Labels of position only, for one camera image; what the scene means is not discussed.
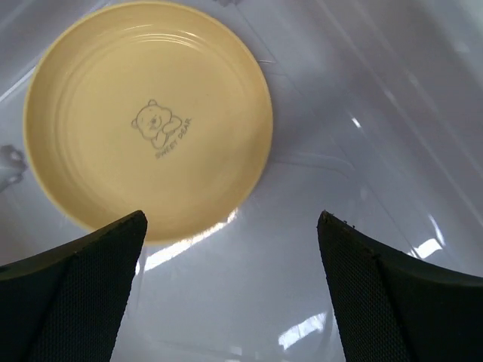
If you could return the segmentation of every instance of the plastic surface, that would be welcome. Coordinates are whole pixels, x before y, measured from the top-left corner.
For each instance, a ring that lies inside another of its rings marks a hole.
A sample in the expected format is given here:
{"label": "plastic surface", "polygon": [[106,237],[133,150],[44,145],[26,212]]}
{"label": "plastic surface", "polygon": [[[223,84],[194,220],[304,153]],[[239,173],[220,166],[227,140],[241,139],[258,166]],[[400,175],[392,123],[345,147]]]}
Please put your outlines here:
{"label": "plastic surface", "polygon": [[197,235],[249,196],[273,120],[260,67],[232,32],[193,8],[138,2],[55,42],[24,127],[32,169],[61,210],[90,230],[143,210],[151,244]]}
{"label": "plastic surface", "polygon": [[[274,106],[272,151],[228,220],[143,250],[113,361],[342,361],[315,230],[324,209],[405,253],[483,276],[478,2],[182,3],[254,53]],[[0,145],[22,151],[26,81],[7,89]],[[1,263],[84,234],[30,170],[0,194],[0,230]]]}
{"label": "plastic surface", "polygon": [[0,147],[0,192],[8,186],[22,181],[22,172],[26,164],[23,161],[23,154],[17,151],[12,145]]}

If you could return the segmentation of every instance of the bear illustration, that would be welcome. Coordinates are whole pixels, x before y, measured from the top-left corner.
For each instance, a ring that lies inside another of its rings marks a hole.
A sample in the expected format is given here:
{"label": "bear illustration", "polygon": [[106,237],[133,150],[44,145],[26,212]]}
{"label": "bear illustration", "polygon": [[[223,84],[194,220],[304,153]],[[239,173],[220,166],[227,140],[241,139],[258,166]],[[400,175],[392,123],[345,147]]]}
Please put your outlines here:
{"label": "bear illustration", "polygon": [[131,126],[139,130],[145,140],[151,141],[155,149],[162,149],[181,124],[179,117],[155,100],[150,100],[131,122]]}

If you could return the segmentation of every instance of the ceramic plate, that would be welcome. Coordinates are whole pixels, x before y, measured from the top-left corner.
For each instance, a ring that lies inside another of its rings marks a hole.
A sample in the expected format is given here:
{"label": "ceramic plate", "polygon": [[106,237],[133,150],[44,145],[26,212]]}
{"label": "ceramic plate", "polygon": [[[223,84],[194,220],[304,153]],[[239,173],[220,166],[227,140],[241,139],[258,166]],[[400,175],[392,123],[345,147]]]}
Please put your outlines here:
{"label": "ceramic plate", "polygon": [[146,242],[225,219],[255,187],[272,140],[256,60],[224,25],[164,2],[105,8],[51,46],[24,109],[32,169],[87,229],[133,210]]}

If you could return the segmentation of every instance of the white tray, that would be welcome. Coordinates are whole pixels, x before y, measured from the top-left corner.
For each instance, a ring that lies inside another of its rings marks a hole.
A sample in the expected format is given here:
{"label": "white tray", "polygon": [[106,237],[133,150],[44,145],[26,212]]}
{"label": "white tray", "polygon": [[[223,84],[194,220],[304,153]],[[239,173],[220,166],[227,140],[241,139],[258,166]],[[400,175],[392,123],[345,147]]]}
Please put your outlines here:
{"label": "white tray", "polygon": [[[221,20],[260,61],[275,110],[272,155],[228,220],[143,250],[113,361],[343,360],[315,232],[324,209],[415,257],[483,276],[478,1],[180,2]],[[22,152],[32,67],[107,2],[7,3],[0,146]],[[0,193],[0,265],[84,233],[28,169]]]}

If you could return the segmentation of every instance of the textured black pad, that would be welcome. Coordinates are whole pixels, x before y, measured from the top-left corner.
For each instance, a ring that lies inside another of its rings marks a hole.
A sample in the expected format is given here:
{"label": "textured black pad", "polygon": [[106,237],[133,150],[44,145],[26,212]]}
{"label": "textured black pad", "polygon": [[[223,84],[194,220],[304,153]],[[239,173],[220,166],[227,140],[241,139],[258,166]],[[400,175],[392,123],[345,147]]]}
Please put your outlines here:
{"label": "textured black pad", "polygon": [[482,278],[415,259],[327,212],[318,240],[348,362],[483,360]]}
{"label": "textured black pad", "polygon": [[[3,313],[2,328],[8,325],[23,344],[10,355],[5,346],[1,361],[109,361],[146,227],[145,216],[136,212],[85,238],[2,268],[0,310],[11,311],[11,317]],[[48,293],[36,300],[29,290]],[[7,305],[7,299],[17,299],[15,293],[25,297],[19,305]]]}
{"label": "textured black pad", "polygon": [[348,362],[406,362],[406,348],[376,259],[344,222],[323,213],[318,239]]}

